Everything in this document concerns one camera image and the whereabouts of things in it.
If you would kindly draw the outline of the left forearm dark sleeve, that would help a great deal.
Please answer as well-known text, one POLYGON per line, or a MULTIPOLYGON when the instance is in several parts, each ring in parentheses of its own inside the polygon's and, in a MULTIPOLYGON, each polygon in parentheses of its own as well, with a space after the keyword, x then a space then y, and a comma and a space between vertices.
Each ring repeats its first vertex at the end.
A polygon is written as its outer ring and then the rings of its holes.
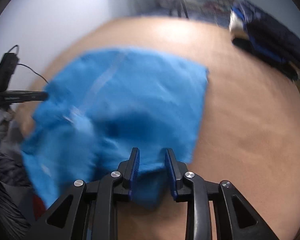
POLYGON ((23 239, 30 227, 0 181, 0 239, 23 239))

